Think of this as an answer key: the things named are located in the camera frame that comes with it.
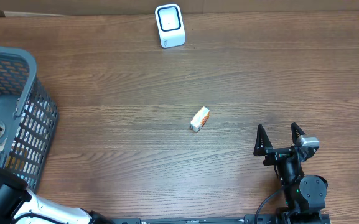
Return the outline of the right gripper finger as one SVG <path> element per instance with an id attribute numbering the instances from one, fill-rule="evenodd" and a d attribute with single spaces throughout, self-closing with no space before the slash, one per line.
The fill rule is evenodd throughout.
<path id="1" fill-rule="evenodd" d="M 253 155 L 254 156 L 265 156 L 271 150 L 273 150 L 273 146 L 266 134 L 266 131 L 262 124 L 259 124 L 257 127 L 257 135 L 256 135 L 256 143 L 254 146 Z"/>
<path id="2" fill-rule="evenodd" d="M 306 133 L 298 126 L 296 122 L 291 124 L 292 143 L 295 146 L 302 146 Z"/>

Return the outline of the small orange white box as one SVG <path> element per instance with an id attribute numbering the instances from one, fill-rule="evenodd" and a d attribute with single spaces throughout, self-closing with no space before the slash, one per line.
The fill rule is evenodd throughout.
<path id="1" fill-rule="evenodd" d="M 210 110 L 203 106 L 190 121 L 190 128 L 199 132 L 210 117 Z"/>

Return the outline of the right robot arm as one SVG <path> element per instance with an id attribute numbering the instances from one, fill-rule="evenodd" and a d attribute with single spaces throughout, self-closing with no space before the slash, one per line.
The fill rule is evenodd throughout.
<path id="1" fill-rule="evenodd" d="M 291 134 L 291 146 L 275 149 L 263 125 L 257 127 L 253 154 L 264 157 L 264 166 L 274 167 L 281 188 L 264 199 L 249 220 L 253 223 L 330 223 L 329 216 L 321 214 L 328 182 L 319 175 L 305 175 L 301 166 L 317 152 L 319 140 L 303 132 L 295 122 L 291 124 Z M 286 206 L 278 208 L 273 215 L 262 215 L 264 205 L 278 194 L 284 194 Z"/>

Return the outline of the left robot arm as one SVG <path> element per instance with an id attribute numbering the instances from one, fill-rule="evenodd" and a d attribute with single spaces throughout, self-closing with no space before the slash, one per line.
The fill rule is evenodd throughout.
<path id="1" fill-rule="evenodd" d="M 70 208 L 37 196 L 27 182 L 0 167 L 0 223 L 113 223 L 97 212 Z"/>

